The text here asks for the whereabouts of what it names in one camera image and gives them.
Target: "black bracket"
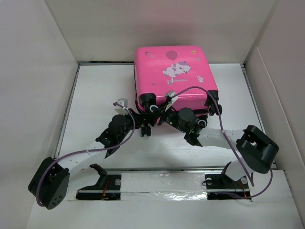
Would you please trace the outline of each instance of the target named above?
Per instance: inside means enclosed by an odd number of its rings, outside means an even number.
[[[86,186],[77,191],[78,200],[119,200],[121,198],[121,175],[108,175],[98,164],[90,165],[100,177],[95,185]]]
[[[208,190],[208,199],[234,199],[234,197],[228,195],[228,194],[221,194],[221,191],[209,191],[212,189],[220,190],[220,189],[232,189],[234,191],[230,191],[236,195],[239,195],[241,197],[244,197],[245,195],[247,197],[250,196],[249,191],[245,191],[245,189],[248,189],[248,183],[244,184],[243,181],[247,180],[246,176],[240,178],[237,181],[233,181],[230,179],[226,174],[226,170],[231,162],[229,162],[224,169],[222,170],[221,174],[205,174],[205,181],[202,183],[203,186],[206,186]]]

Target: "red wire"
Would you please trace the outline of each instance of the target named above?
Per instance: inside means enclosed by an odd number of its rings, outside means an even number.
[[[102,194],[102,198],[101,198],[101,199],[103,199],[104,196],[106,195],[106,194],[105,194],[105,191],[107,190],[108,185],[109,185],[109,181],[107,181],[106,186],[105,186],[105,188],[103,189],[103,194]]]
[[[239,183],[239,182],[238,182],[238,185],[239,185],[240,187],[242,187],[242,189],[243,189],[243,191],[244,191],[244,197],[247,197],[247,195],[246,195],[246,191],[244,190],[243,185],[242,185],[241,183]]]

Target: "black caster wheel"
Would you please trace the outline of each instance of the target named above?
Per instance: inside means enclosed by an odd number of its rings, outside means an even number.
[[[198,117],[198,119],[199,119],[198,124],[202,128],[205,128],[208,125],[208,115],[201,115]]]
[[[213,116],[215,113],[216,113],[216,109],[215,109],[215,106],[209,106],[208,108],[208,113],[210,116]]]
[[[141,127],[141,137],[147,135],[148,137],[152,135],[152,130],[150,126],[142,126]]]
[[[223,113],[223,107],[220,104],[218,104],[218,110],[219,110],[220,114]]]
[[[150,126],[147,127],[147,132],[146,132],[147,136],[150,137],[152,135],[152,129]]]

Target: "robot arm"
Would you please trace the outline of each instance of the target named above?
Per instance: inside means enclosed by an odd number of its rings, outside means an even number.
[[[65,197],[70,176],[88,167],[92,167],[99,172],[101,178],[96,185],[103,187],[107,172],[95,164],[103,157],[103,154],[98,151],[107,150],[105,156],[107,158],[120,147],[131,130],[134,131],[148,124],[153,126],[158,119],[160,119],[158,125],[166,122],[185,133],[184,139],[193,146],[228,148],[229,145],[223,136],[225,132],[230,143],[237,148],[243,157],[242,160],[230,162],[224,168],[222,175],[229,180],[235,181],[244,176],[245,172],[240,162],[245,164],[250,173],[253,171],[268,172],[278,151],[278,146],[257,127],[250,125],[245,130],[238,131],[206,128],[206,116],[197,117],[190,108],[183,108],[177,112],[171,108],[174,101],[170,98],[171,96],[168,94],[166,102],[161,106],[157,106],[154,99],[146,99],[146,101],[152,101],[152,103],[147,102],[145,104],[146,112],[143,114],[137,114],[132,109],[127,111],[127,101],[119,100],[117,102],[119,106],[115,107],[119,114],[112,118],[108,128],[96,138],[95,142],[88,146],[88,150],[77,152],[80,153],[77,161],[73,157],[65,156],[60,161],[51,157],[46,158],[30,182],[28,190],[37,197],[36,192],[39,182],[41,182],[37,199],[41,206],[52,209],[60,204]]]

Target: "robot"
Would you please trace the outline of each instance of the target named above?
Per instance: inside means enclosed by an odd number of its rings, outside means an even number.
[[[127,99],[119,99],[114,103],[114,109],[118,114],[112,118],[108,128],[95,139],[96,148],[100,149],[82,150],[58,159],[46,158],[30,182],[28,190],[36,197],[40,206],[53,209],[66,196],[70,176],[88,167],[94,168],[100,175],[98,182],[92,187],[105,190],[108,185],[111,185],[107,181],[107,171],[95,163],[94,155],[98,154],[98,151],[107,150],[105,157],[107,158],[114,154],[135,130],[141,129],[142,135],[150,135],[149,125],[163,124],[168,124],[184,133],[186,142],[194,147],[231,148],[237,156],[237,160],[229,162],[221,174],[205,176],[203,185],[221,188],[233,187],[236,182],[245,178],[248,178],[253,184],[250,174],[253,172],[268,173],[279,150],[277,144],[253,125],[249,125],[244,130],[224,130],[220,117],[221,106],[218,101],[205,89],[198,86],[195,88],[204,90],[211,97],[212,102],[208,107],[208,113],[209,115],[215,113],[219,115],[221,129],[207,127],[206,116],[198,116],[188,107],[179,111],[175,110],[173,104],[182,92],[176,94],[173,90],[169,91],[165,95],[165,102],[161,105],[157,105],[155,94],[142,94],[139,104],[144,111],[141,114],[127,108]],[[236,151],[239,151],[242,158],[238,157]],[[69,163],[69,157],[75,154],[83,154],[82,161],[77,166]]]

